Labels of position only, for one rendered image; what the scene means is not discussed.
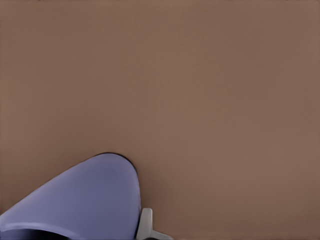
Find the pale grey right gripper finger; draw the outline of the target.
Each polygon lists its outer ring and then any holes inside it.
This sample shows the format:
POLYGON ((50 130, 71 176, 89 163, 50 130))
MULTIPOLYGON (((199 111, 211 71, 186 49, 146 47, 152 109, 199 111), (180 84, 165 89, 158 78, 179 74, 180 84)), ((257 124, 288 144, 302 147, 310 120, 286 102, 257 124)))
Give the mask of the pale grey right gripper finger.
POLYGON ((173 238, 155 231, 153 229, 153 210, 151 208, 143 208, 136 233, 136 240, 173 240, 173 238))

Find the blue cup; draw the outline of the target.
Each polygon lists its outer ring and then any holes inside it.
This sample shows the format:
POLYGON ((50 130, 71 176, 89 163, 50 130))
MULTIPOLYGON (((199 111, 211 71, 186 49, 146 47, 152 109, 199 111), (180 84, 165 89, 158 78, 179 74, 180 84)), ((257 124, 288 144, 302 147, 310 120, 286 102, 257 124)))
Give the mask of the blue cup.
POLYGON ((133 240, 141 211, 138 174, 103 153, 65 170, 0 215, 0 240, 133 240))

